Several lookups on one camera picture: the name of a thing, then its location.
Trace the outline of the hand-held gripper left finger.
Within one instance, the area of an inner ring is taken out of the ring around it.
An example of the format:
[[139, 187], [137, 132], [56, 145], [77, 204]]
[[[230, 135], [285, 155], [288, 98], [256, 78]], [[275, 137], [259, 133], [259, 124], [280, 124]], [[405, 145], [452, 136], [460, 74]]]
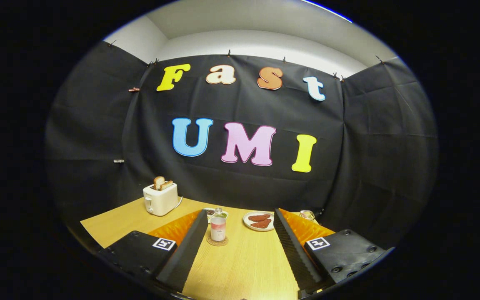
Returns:
[[134, 230], [99, 251], [98, 257], [140, 285], [181, 292], [207, 226], [197, 210], [149, 233]]

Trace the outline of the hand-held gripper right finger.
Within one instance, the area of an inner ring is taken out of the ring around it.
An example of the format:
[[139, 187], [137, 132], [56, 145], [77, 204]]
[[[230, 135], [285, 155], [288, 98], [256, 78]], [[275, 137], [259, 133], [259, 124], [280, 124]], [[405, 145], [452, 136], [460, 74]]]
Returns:
[[352, 230], [333, 232], [283, 209], [275, 210], [274, 228], [299, 294], [335, 289], [375, 266], [391, 252]]

